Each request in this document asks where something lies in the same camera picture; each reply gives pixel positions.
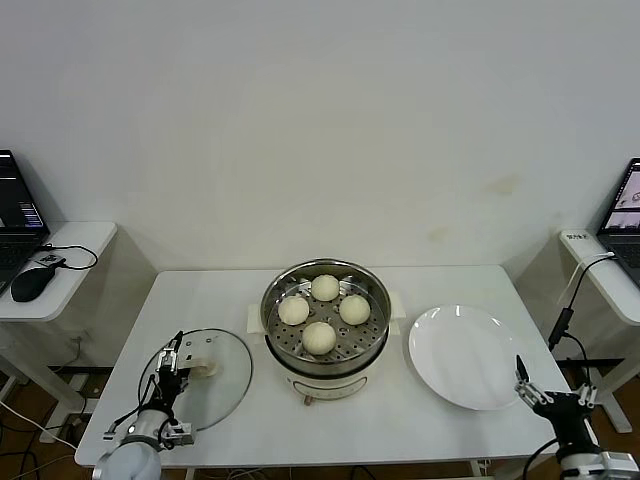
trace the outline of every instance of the laptop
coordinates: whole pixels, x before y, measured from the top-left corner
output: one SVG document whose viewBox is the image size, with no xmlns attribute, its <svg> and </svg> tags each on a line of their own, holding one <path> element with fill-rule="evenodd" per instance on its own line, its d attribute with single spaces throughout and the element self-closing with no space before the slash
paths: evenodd
<svg viewBox="0 0 640 480">
<path fill-rule="evenodd" d="M 640 286 L 640 158 L 629 163 L 597 237 Z"/>
<path fill-rule="evenodd" d="M 0 294 L 49 235 L 13 155 L 0 150 Z"/>
</svg>

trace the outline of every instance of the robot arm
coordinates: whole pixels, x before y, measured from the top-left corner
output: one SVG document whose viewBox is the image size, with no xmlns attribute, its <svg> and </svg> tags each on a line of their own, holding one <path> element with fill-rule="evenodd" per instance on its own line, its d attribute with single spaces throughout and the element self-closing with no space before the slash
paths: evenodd
<svg viewBox="0 0 640 480">
<path fill-rule="evenodd" d="M 516 358 L 516 392 L 536 415 L 551 422 L 562 467 L 562 478 L 577 480 L 638 479 L 638 465 L 628 453 L 603 452 L 597 444 L 588 419 L 594 408 L 597 389 L 582 385 L 576 393 L 545 392 L 529 381 L 529 375 Z"/>
<path fill-rule="evenodd" d="M 138 413 L 119 445 L 100 458 L 93 471 L 93 480 L 158 480 L 161 475 L 158 452 L 171 450 L 176 445 L 193 444 L 191 424 L 178 421 L 173 414 L 173 404 L 187 387 L 190 371 L 178 368 L 182 335 L 178 332 L 158 356 L 158 380 L 155 375 L 149 378 L 149 384 L 154 384 L 151 399 L 116 420 L 105 432 L 104 439 L 113 440 L 118 426 L 130 415 Z"/>
<path fill-rule="evenodd" d="M 181 343 L 182 332 L 179 332 L 158 356 L 158 381 L 154 376 L 149 379 L 149 385 L 154 384 L 150 400 L 116 420 L 105 432 L 105 440 L 113 440 L 118 426 L 129 416 L 138 414 L 119 445 L 100 458 L 93 480 L 158 480 L 161 475 L 158 452 L 194 443 L 191 425 L 178 421 L 172 410 L 176 398 L 188 385 L 190 372 L 189 368 L 178 368 Z M 522 400 L 553 426 L 560 446 L 556 459 L 563 470 L 562 478 L 640 479 L 631 455 L 603 452 L 597 444 L 588 424 L 597 393 L 595 387 L 582 385 L 576 393 L 543 391 L 529 381 L 520 357 L 516 359 L 516 377 L 515 390 Z"/>
</svg>

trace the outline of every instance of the steamed bun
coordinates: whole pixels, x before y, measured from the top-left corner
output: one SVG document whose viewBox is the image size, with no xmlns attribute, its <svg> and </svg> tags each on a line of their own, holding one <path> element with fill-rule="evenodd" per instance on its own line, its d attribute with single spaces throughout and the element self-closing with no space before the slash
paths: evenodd
<svg viewBox="0 0 640 480">
<path fill-rule="evenodd" d="M 311 355 L 329 353 L 336 346 L 336 331 L 328 323 L 312 323 L 302 332 L 302 346 Z"/>
<path fill-rule="evenodd" d="M 340 318 L 349 325 L 360 325 L 371 315 L 371 307 L 360 295 L 350 295 L 340 302 Z"/>
<path fill-rule="evenodd" d="M 311 295 L 321 302 L 330 302 L 340 295 L 340 282 L 333 275 L 320 275 L 311 282 Z"/>
<path fill-rule="evenodd" d="M 300 325 L 309 316 L 309 304 L 300 297 L 286 297 L 278 306 L 278 315 L 287 325 Z"/>
</svg>

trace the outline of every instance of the cable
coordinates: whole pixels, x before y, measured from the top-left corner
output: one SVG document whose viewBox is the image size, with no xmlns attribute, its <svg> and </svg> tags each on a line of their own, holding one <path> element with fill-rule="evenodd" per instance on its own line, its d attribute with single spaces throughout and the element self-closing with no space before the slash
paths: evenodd
<svg viewBox="0 0 640 480">
<path fill-rule="evenodd" d="M 529 467 L 531 466 L 533 461 L 538 457 L 538 455 L 540 455 L 542 452 L 544 452 L 547 448 L 549 448 L 551 445 L 553 445 L 557 441 L 558 441 L 557 438 L 554 438 L 553 440 L 549 440 L 547 443 L 541 446 L 538 450 L 533 452 L 533 455 L 531 455 L 527 459 L 527 463 L 524 464 L 524 469 L 522 470 L 522 480 L 527 480 L 527 472 L 529 471 Z"/>
<path fill-rule="evenodd" d="M 582 280 L 584 279 L 584 276 L 587 274 L 589 269 L 591 267 L 593 267 L 594 265 L 600 263 L 600 262 L 604 262 L 605 260 L 617 260 L 617 258 L 616 257 L 604 257 L 604 258 L 601 258 L 599 260 L 596 260 L 595 262 L 591 262 L 589 265 L 587 265 L 585 267 L 585 269 L 582 271 L 582 274 L 580 275 L 580 278 L 578 279 L 578 284 L 576 285 L 576 289 L 573 291 L 573 296 L 571 297 L 571 301 L 569 302 L 569 306 L 567 308 L 571 309 L 573 307 L 573 302 L 576 301 L 576 296 L 578 296 L 578 291 L 580 290 L 580 285 L 582 284 Z"/>
<path fill-rule="evenodd" d="M 245 475 L 248 475 L 249 477 L 253 478 L 253 473 L 259 472 L 262 470 L 261 468 L 254 468 L 253 470 L 231 470 L 229 472 L 229 474 L 226 477 L 216 477 L 213 475 L 207 475 L 206 473 L 202 473 L 202 472 L 198 472 L 198 475 L 201 475 L 205 478 L 212 478 L 215 480 L 221 480 L 221 479 L 225 479 L 225 480 L 233 480 L 234 478 L 240 478 L 243 477 Z"/>
<path fill-rule="evenodd" d="M 158 440 L 158 444 L 162 445 L 167 450 L 173 450 L 175 445 L 170 440 L 168 440 L 166 442 L 164 440 L 162 440 L 162 431 L 164 430 L 164 427 L 166 427 L 167 425 L 169 425 L 171 422 L 174 422 L 174 421 L 175 421 L 175 419 L 173 417 L 165 418 L 164 421 L 160 424 L 160 428 L 158 428 L 158 439 L 157 439 Z"/>
<path fill-rule="evenodd" d="M 76 337 L 73 339 L 73 341 L 78 344 L 78 349 L 76 350 L 75 357 L 73 357 L 73 360 L 69 360 L 67 363 L 60 365 L 55 370 L 51 370 L 53 373 L 58 373 L 60 370 L 62 370 L 65 367 L 68 367 L 69 365 L 71 365 L 73 362 L 77 361 L 80 358 L 80 345 L 82 344 L 82 337 Z"/>
<path fill-rule="evenodd" d="M 155 375 L 151 375 L 149 379 L 153 382 L 153 386 L 158 390 L 158 393 L 160 394 L 160 398 L 162 398 L 163 397 L 162 389 L 160 388 L 160 385 L 158 385 L 158 382 L 156 382 Z"/>
<path fill-rule="evenodd" d="M 587 352 L 584 349 L 584 345 L 582 345 L 582 342 L 578 340 L 576 337 L 574 337 L 573 335 L 571 335 L 569 332 L 565 332 L 563 337 L 570 338 L 571 340 L 573 340 L 578 344 L 578 346 L 580 347 L 580 351 L 582 352 L 582 358 L 584 358 L 585 363 L 587 363 L 588 362 Z M 586 366 L 585 370 L 587 371 L 587 383 L 591 385 L 591 373 L 589 373 L 589 367 Z"/>
<path fill-rule="evenodd" d="M 35 465 L 35 469 L 33 470 L 34 472 L 36 472 L 36 478 L 38 480 L 40 480 L 40 468 L 38 466 L 38 459 L 36 458 L 35 453 L 30 452 L 29 450 L 25 450 L 23 452 L 6 452 L 6 453 L 0 453 L 0 457 L 11 457 L 14 455 L 23 455 L 25 458 L 27 455 L 31 455 L 31 459 L 33 460 L 33 464 Z"/>
<path fill-rule="evenodd" d="M 82 415 L 84 415 L 85 410 L 87 409 L 87 397 L 82 397 L 82 399 L 84 400 L 84 404 L 82 405 L 82 410 L 80 410 L 80 413 L 78 414 L 78 417 L 81 417 Z M 51 411 L 53 410 L 53 408 L 50 408 L 49 411 L 47 412 L 46 415 L 49 415 L 49 413 L 51 413 Z M 66 427 L 68 425 L 67 422 L 61 424 L 61 425 L 54 425 L 52 427 L 45 427 L 45 430 L 55 430 L 57 428 L 63 428 Z M 7 430 L 11 431 L 11 432 L 16 432 L 16 433 L 35 433 L 35 432 L 39 432 L 39 429 L 34 429 L 34 430 L 23 430 L 20 428 L 14 428 L 14 427 L 10 427 L 9 425 L 2 423 L 0 421 L 0 427 L 2 428 L 6 428 Z"/>
<path fill-rule="evenodd" d="M 70 442 L 70 443 L 72 443 L 74 445 L 80 445 L 80 440 L 82 440 L 82 435 L 80 435 L 80 438 L 74 437 L 74 435 L 76 433 L 76 427 L 83 423 L 82 415 L 84 415 L 84 412 L 85 412 L 85 410 L 87 408 L 88 400 L 87 400 L 86 397 L 82 397 L 82 398 L 84 400 L 84 404 L 82 405 L 82 410 L 80 410 L 80 413 L 78 413 L 78 418 L 75 421 L 71 422 L 71 423 L 65 422 L 65 424 L 64 424 L 64 425 L 69 427 L 69 428 L 67 428 L 67 434 L 65 435 L 65 439 L 68 442 Z"/>
<path fill-rule="evenodd" d="M 482 475 L 489 475 L 489 467 L 491 467 L 491 460 L 478 460 L 478 466 Z"/>
<path fill-rule="evenodd" d="M 560 315 L 558 316 L 558 320 L 556 320 L 556 323 L 553 326 L 553 330 L 551 330 L 551 334 L 549 335 L 549 351 L 550 352 L 553 352 L 553 349 L 558 344 L 558 342 L 560 342 L 560 340 L 562 339 L 562 337 L 564 336 L 564 334 L 569 328 L 569 322 L 571 321 L 571 317 L 573 316 L 573 313 L 574 313 L 572 308 L 573 303 L 576 301 L 576 297 L 578 296 L 578 292 L 580 291 L 580 285 L 582 285 L 582 280 L 584 280 L 585 275 L 587 274 L 587 272 L 591 267 L 593 267 L 594 265 L 600 262 L 604 262 L 605 260 L 617 260 L 617 258 L 612 256 L 601 258 L 599 260 L 591 262 L 582 271 L 582 274 L 578 279 L 578 283 L 576 284 L 576 288 L 573 291 L 573 295 L 571 297 L 571 301 L 569 302 L 569 305 L 562 309 L 562 311 L 560 312 Z"/>
<path fill-rule="evenodd" d="M 61 443 L 64 443 L 65 445 L 68 445 L 69 447 L 73 448 L 74 450 L 77 450 L 76 447 L 74 447 L 72 444 L 70 444 L 69 442 L 67 442 L 66 440 L 62 440 L 61 438 L 56 437 L 53 433 L 49 432 L 46 428 L 41 427 L 40 425 L 38 425 L 36 422 L 34 422 L 33 420 L 25 417 L 24 415 L 19 414 L 18 412 L 16 412 L 13 408 L 11 408 L 9 405 L 7 405 L 6 403 L 4 403 L 2 400 L 0 400 L 0 405 L 2 405 L 4 408 L 6 408 L 7 410 L 9 410 L 11 413 L 13 413 L 14 415 L 22 418 L 23 420 L 26 420 L 27 422 L 29 422 L 30 424 L 32 424 L 34 427 L 38 427 L 40 430 L 42 430 L 44 433 L 46 433 L 47 435 L 49 435 L 51 438 L 53 438 L 54 440 L 57 440 Z"/>
<path fill-rule="evenodd" d="M 371 470 L 369 470 L 367 467 L 363 465 L 354 465 L 351 468 L 351 475 L 350 475 L 351 480 L 355 480 L 356 472 L 358 471 L 359 468 L 364 470 L 367 473 L 367 475 L 369 475 L 369 478 L 371 478 L 371 480 L 376 480 L 376 477 L 373 473 L 371 473 Z"/>
<path fill-rule="evenodd" d="M 15 477 L 11 477 L 9 480 L 17 480 L 18 478 L 22 478 L 22 477 L 26 477 L 27 475 L 31 475 L 32 473 L 36 473 L 36 475 L 38 475 L 39 471 L 42 470 L 45 467 L 48 467 L 49 465 L 52 465 L 56 462 L 59 462 L 60 460 L 64 460 L 65 458 L 73 458 L 73 455 L 63 455 L 61 457 L 58 458 L 54 458 L 53 460 L 45 463 L 44 465 L 40 465 L 38 468 L 34 468 L 33 470 L 29 470 L 28 472 L 25 473 L 21 473 L 20 475 L 16 475 Z"/>
<path fill-rule="evenodd" d="M 562 293 L 560 294 L 560 296 L 558 297 L 558 300 L 556 301 L 556 303 L 560 303 L 560 301 L 562 300 L 562 298 L 564 297 L 564 295 L 567 293 L 567 290 L 569 290 L 569 287 L 571 286 L 571 284 L 573 283 L 573 279 L 576 278 L 576 274 L 578 273 L 578 270 L 580 270 L 580 267 L 582 267 L 587 260 L 590 260 L 592 258 L 597 258 L 597 257 L 613 257 L 615 255 L 615 253 L 613 252 L 607 252 L 607 253 L 596 253 L 594 255 L 588 255 L 586 257 L 584 257 L 582 260 L 580 260 L 578 262 L 578 264 L 576 265 L 575 270 L 573 271 L 573 273 L 571 274 L 571 278 L 569 279 L 569 281 L 567 282 L 567 286 L 564 287 L 564 290 L 562 291 Z"/>
<path fill-rule="evenodd" d="M 98 256 L 93 251 L 89 250 L 87 247 L 83 247 L 82 245 L 56 246 L 56 245 L 51 245 L 50 243 L 47 243 L 46 245 L 42 245 L 38 247 L 37 251 L 50 252 L 51 250 L 70 250 L 73 248 L 84 250 L 85 252 L 91 254 L 91 256 L 93 256 L 93 263 L 90 265 L 86 265 L 84 267 L 73 267 L 71 265 L 67 265 L 65 261 L 62 261 L 61 263 L 56 264 L 56 266 L 58 266 L 59 268 L 66 268 L 68 270 L 88 270 L 90 268 L 95 267 L 98 264 Z"/>
<path fill-rule="evenodd" d="M 31 459 L 33 460 L 33 467 L 39 468 L 38 457 L 34 452 L 31 451 L 31 445 L 33 445 L 33 441 L 35 440 L 35 438 L 36 438 L 36 434 L 34 433 L 33 435 L 31 435 L 31 438 L 29 439 L 27 450 L 24 452 L 24 455 L 22 456 L 22 461 L 20 462 L 19 475 L 22 475 L 22 473 L 24 472 L 24 468 L 27 466 L 27 455 L 31 455 Z M 40 479 L 40 470 L 36 470 L 36 480 L 39 480 L 39 479 Z"/>
<path fill-rule="evenodd" d="M 136 408 L 134 408 L 133 410 L 131 410 L 129 413 L 125 413 L 123 416 L 121 416 L 120 418 L 114 420 L 112 427 L 117 427 L 118 425 L 120 425 L 122 422 L 124 422 L 127 418 L 129 418 L 131 415 L 133 415 L 134 413 L 136 413 L 138 410 L 140 410 L 140 408 L 142 408 L 142 404 L 144 403 L 144 400 L 147 398 L 147 394 L 149 393 L 149 387 L 151 386 L 151 382 L 153 382 L 155 380 L 155 375 L 151 375 L 148 379 L 147 379 L 147 386 L 144 388 L 144 393 L 142 394 L 142 398 L 140 398 L 138 400 L 138 405 L 136 406 Z"/>
<path fill-rule="evenodd" d="M 82 409 L 80 410 L 80 413 L 78 414 L 78 418 L 81 418 L 81 417 L 82 417 L 82 415 L 84 414 L 84 412 L 85 412 L 85 410 L 86 410 L 86 408 L 87 408 L 87 397 L 82 397 L 82 398 L 83 398 L 83 400 L 84 400 L 84 403 L 82 404 Z M 49 410 L 47 410 L 47 413 L 45 413 L 45 414 L 44 414 L 44 417 L 42 418 L 42 421 L 41 421 L 40 423 L 44 423 L 44 422 L 46 421 L 46 419 L 49 417 L 49 415 L 50 415 L 50 414 L 53 412 L 53 410 L 55 409 L 56 405 L 57 405 L 57 403 L 56 403 L 56 402 L 54 402 L 54 403 L 53 403 L 53 405 L 51 405 L 51 407 L 49 408 Z M 62 425 L 58 425 L 58 426 L 55 426 L 55 427 L 47 427 L 47 430 L 54 429 L 54 428 L 61 428 L 61 429 L 64 429 L 64 427 L 69 427 L 69 429 L 67 430 L 66 439 L 67 439 L 68 441 L 70 441 L 70 434 L 71 434 L 71 431 L 72 431 L 72 430 L 73 430 L 73 428 L 74 428 L 74 426 L 73 426 L 73 424 L 72 424 L 72 423 L 67 423 L 67 422 L 65 421 L 65 423 L 63 423 Z M 30 470 L 30 472 L 34 472 L 34 471 L 35 471 L 35 473 L 36 473 L 36 477 L 37 477 L 38 479 L 40 478 L 39 470 L 40 470 L 40 468 L 43 468 L 43 467 L 38 467 L 37 457 L 35 456 L 35 454 L 34 454 L 33 452 L 31 452 L 31 446 L 33 445 L 33 442 L 35 441 L 36 436 L 37 436 L 36 434 L 37 434 L 39 431 L 40 431 L 40 430 L 37 430 L 37 429 L 36 429 L 36 430 L 33 430 L 33 432 L 34 432 L 34 433 L 33 433 L 33 435 L 31 435 L 31 438 L 29 439 L 29 444 L 27 445 L 27 451 L 25 452 L 25 455 L 22 457 L 22 462 L 21 462 L 21 464 L 20 464 L 20 475 L 19 475 L 18 477 L 15 477 L 15 478 L 20 478 L 20 476 L 24 476 L 24 475 L 28 475 L 28 474 L 29 474 L 29 472 L 24 473 L 24 468 L 25 468 L 25 466 L 26 466 L 26 460 L 27 460 L 27 454 L 31 454 L 31 455 L 33 455 L 33 458 L 34 458 L 34 466 L 36 467 L 34 470 Z"/>
</svg>

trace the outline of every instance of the laptop screen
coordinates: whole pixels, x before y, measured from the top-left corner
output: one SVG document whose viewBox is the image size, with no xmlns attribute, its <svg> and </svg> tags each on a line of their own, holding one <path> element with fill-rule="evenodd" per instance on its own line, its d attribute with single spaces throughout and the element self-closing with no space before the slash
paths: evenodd
<svg viewBox="0 0 640 480">
<path fill-rule="evenodd" d="M 625 174 L 601 233 L 640 233 L 640 159 Z"/>
<path fill-rule="evenodd" d="M 11 153 L 0 150 L 0 233 L 43 227 Z"/>
</svg>

